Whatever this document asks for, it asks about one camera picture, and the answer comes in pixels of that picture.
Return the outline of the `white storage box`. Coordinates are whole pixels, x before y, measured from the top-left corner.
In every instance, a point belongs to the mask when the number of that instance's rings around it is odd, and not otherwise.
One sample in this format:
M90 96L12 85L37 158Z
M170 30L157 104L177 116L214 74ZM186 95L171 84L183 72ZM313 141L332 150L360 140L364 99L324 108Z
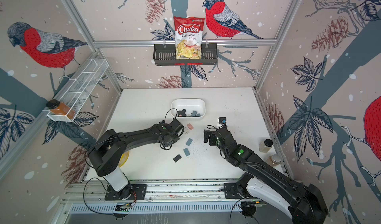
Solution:
M177 111L185 109L186 114L191 114L193 111L200 113L200 117L178 117ZM171 103L170 114L173 117L178 118L191 118L191 119L202 119L206 115L206 104L202 99L176 99Z

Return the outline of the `black eraser bottom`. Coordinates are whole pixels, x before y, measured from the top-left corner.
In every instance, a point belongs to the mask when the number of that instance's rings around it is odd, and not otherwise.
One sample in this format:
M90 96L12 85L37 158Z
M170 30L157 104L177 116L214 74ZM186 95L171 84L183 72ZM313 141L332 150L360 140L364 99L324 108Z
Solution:
M174 162L178 162L181 159L181 155L177 155L173 158Z

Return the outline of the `clear acrylic wall shelf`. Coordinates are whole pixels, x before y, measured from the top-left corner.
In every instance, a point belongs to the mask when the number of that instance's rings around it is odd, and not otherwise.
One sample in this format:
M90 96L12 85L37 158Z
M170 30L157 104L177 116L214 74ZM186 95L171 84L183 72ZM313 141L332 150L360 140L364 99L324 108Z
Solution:
M87 60L81 66L80 73L69 79L66 88L57 96L59 102L68 106L68 112L58 115L50 111L47 116L54 122L73 122L108 67L109 64L106 59L93 58Z

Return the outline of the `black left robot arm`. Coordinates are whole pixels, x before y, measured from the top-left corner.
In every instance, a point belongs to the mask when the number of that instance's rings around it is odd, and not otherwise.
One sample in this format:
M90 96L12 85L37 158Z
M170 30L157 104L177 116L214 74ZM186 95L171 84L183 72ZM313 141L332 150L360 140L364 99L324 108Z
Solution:
M108 193L112 198L126 200L132 195L133 188L119 167L122 155L148 144L159 144L160 148L169 150L179 141L184 130L185 127L176 118L171 123L161 121L147 129L133 132L117 133L110 129L90 149L88 157L97 175L109 183Z

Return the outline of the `clear jar white lid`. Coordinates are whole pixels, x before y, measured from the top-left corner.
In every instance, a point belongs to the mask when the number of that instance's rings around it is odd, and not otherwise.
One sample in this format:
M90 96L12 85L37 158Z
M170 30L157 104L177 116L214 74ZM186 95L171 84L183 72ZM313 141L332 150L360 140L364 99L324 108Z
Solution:
M275 166L281 164L281 157L277 154L271 155L266 160L266 163L272 167L275 167Z

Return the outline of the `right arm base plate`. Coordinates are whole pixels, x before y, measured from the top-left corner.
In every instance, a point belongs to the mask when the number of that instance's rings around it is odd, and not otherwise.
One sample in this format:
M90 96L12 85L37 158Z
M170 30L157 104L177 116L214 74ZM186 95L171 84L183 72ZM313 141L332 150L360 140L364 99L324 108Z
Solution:
M253 196L253 192L250 191L248 187L244 187L238 183L224 183L220 191L224 193L225 199L263 200L260 197Z

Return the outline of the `Chuba cassava chips bag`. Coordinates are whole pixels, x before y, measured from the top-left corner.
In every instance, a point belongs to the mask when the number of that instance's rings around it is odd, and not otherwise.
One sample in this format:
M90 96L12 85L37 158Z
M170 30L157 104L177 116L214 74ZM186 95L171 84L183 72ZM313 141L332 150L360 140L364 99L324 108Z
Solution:
M204 20L174 17L176 59L201 59Z

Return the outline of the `black eraser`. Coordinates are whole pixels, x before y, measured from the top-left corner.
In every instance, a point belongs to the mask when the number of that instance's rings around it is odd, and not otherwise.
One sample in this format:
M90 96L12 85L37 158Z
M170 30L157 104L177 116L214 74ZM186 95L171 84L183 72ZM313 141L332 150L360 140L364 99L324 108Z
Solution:
M181 155L177 155L173 158L174 162L178 162L181 159Z
M186 116L187 116L187 114L186 114L186 110L183 109L183 110L181 110L181 111L177 111L177 116L178 116L178 117L186 117Z

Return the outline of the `orange spice jar black lid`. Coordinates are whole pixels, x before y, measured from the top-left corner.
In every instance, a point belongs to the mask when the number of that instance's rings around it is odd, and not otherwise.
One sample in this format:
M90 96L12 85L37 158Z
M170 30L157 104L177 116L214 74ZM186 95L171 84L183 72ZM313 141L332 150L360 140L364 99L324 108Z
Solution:
M48 101L46 107L55 115L63 115L69 119L74 119L75 111L58 100L53 99Z

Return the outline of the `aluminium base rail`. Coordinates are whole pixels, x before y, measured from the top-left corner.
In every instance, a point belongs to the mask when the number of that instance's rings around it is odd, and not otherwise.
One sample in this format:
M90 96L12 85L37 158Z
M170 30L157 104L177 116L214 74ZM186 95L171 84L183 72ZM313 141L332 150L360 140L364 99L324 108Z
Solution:
M142 202L191 202L224 201L232 196L236 188L228 188L238 182L237 178L227 179L167 179L132 180L132 190ZM105 180L93 179L89 182L71 184L64 192L61 202L82 203L121 202L108 190Z

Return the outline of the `clear jar black lid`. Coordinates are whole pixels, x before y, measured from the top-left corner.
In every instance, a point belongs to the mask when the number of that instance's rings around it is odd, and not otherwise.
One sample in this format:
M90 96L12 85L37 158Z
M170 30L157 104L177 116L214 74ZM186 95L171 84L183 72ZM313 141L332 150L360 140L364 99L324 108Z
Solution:
M273 147L273 141L271 139L265 139L259 144L259 151L267 153Z

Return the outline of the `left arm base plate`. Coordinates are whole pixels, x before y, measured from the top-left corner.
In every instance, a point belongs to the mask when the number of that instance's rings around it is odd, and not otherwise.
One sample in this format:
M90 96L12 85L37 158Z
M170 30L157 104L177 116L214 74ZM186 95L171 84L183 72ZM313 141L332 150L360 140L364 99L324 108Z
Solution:
M144 200L147 190L146 184L128 184L120 191L115 191L113 187L108 184L107 192L105 195L106 201L119 201L119 200Z

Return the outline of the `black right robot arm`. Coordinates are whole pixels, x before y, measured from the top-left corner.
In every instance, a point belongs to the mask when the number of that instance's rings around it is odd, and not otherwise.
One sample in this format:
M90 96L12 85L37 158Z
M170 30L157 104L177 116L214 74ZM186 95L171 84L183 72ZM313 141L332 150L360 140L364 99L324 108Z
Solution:
M282 211L294 224L322 224L328 208L314 185L292 180L236 142L226 125L204 130L204 142L216 146L221 156L244 174L236 182L241 197L256 197Z

